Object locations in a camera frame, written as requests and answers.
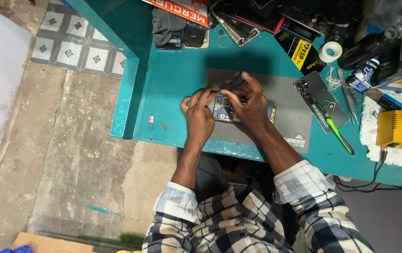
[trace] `circuit board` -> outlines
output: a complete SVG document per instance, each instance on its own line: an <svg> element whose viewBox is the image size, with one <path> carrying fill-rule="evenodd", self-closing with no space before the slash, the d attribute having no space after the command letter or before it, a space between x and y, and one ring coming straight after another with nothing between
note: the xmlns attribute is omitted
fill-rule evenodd
<svg viewBox="0 0 402 253"><path fill-rule="evenodd" d="M244 96L238 96L238 99L241 102L248 102L248 100ZM271 121L271 123L274 124L274 115L276 114L276 102L268 100L267 114L268 119ZM220 94L215 98L214 119L217 121L228 123L240 123L240 119L235 114L231 101L224 94Z"/></svg>

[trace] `yellow and black package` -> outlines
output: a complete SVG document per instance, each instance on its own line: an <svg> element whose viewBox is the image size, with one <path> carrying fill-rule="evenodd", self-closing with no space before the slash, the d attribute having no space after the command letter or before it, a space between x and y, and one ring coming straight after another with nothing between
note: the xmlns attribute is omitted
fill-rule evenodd
<svg viewBox="0 0 402 253"><path fill-rule="evenodd" d="M320 60L317 50L311 43L283 31L274 37L303 75L306 76L313 71L319 73L327 65Z"/></svg>

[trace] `teal workbench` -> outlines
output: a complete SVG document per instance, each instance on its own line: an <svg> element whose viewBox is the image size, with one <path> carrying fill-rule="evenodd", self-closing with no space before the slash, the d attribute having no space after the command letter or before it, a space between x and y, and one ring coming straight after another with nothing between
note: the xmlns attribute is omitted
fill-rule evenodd
<svg viewBox="0 0 402 253"><path fill-rule="evenodd" d="M204 87L208 67L291 78L303 76L274 35L268 32L260 32L257 38L241 48L234 43L222 48L217 43L221 29L218 25L210 30L208 49L182 48L180 52L163 52L156 50L151 43L152 7L148 4L139 0L119 1L121 4L118 5L112 4L115 2L112 0L68 2L127 57L110 132L116 138L183 147L187 133L179 103L184 96ZM118 20L122 20L123 24L116 24ZM127 22L135 26L124 25ZM221 37L219 42L225 46L229 44L227 40ZM324 37L317 38L313 46L318 50L322 43ZM328 67L324 68L320 75L324 78L328 70ZM338 89L334 95L345 108L341 90ZM356 106L356 112L360 120L361 104ZM148 128L149 116L154 117L153 129ZM325 134L314 119L308 153L301 155L324 173L371 181L375 163L365 155L367 147L360 144L358 126L348 123L340 128L340 132L354 148L354 156L347 153L335 135ZM209 139L203 150L265 161L264 153L254 145ZM384 165L377 181L400 186L402 167Z"/></svg>

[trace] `artificial grass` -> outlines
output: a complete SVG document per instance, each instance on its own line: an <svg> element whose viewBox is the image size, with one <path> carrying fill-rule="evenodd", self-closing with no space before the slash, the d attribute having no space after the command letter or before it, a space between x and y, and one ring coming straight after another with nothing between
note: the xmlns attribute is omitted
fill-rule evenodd
<svg viewBox="0 0 402 253"><path fill-rule="evenodd" d="M131 234L131 233L121 234L120 240L90 236L90 235L85 235L85 234L80 234L79 238L102 242L102 243L126 246L126 247L131 247L134 249L142 249L143 240L145 239L141 235Z"/></svg>

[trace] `rubber band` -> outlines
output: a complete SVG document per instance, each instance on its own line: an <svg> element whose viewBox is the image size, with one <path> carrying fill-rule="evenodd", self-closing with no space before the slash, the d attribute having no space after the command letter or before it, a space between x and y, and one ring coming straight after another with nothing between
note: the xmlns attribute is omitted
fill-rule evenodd
<svg viewBox="0 0 402 253"><path fill-rule="evenodd" d="M332 72L334 70L334 67L333 66L330 66L330 67L331 68L329 69L329 71L324 76L324 79L326 79L326 81L329 83L328 86L327 86L327 91L335 92L338 87L341 87L341 84L340 84L340 79L332 77Z"/></svg>
<svg viewBox="0 0 402 253"><path fill-rule="evenodd" d="M229 40L231 41L231 43L229 43L229 45L227 45L227 46L222 46L222 45L220 45L220 38L221 38L221 36L227 36L227 37L229 38ZM229 47L230 45L232 45L232 39L231 39L226 33L224 33L224 34L221 34L220 36L218 36L218 38L217 38L217 44L218 44L218 46L219 46L220 48L227 48L227 47Z"/></svg>

